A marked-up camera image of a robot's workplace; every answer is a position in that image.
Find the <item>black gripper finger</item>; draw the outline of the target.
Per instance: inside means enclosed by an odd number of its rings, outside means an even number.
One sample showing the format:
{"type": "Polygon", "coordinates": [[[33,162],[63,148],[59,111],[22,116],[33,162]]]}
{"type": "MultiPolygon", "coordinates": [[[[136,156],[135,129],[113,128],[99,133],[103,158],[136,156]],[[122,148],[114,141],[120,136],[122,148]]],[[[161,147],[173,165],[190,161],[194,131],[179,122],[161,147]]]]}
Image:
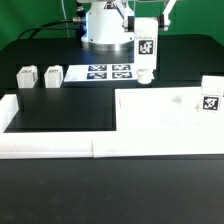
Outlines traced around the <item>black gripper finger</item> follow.
{"type": "Polygon", "coordinates": [[[128,0],[115,0],[117,10],[123,19],[122,27],[125,32],[134,31],[134,11],[129,7],[128,0]]]}
{"type": "Polygon", "coordinates": [[[170,26],[169,14],[171,13],[173,7],[175,6],[177,0],[164,0],[165,9],[162,14],[158,16],[159,29],[167,31],[170,26]]]}

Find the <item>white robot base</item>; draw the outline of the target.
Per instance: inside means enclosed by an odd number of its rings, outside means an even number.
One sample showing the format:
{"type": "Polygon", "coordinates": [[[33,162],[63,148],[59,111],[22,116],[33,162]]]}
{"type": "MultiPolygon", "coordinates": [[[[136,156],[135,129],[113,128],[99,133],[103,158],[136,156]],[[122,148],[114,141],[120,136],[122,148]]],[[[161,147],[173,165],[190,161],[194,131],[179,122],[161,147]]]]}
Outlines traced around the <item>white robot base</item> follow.
{"type": "Polygon", "coordinates": [[[128,0],[80,0],[90,3],[86,13],[86,33],[81,37],[84,48],[98,51],[121,51],[131,48],[134,33],[127,31],[128,17],[134,15],[128,0]]]}

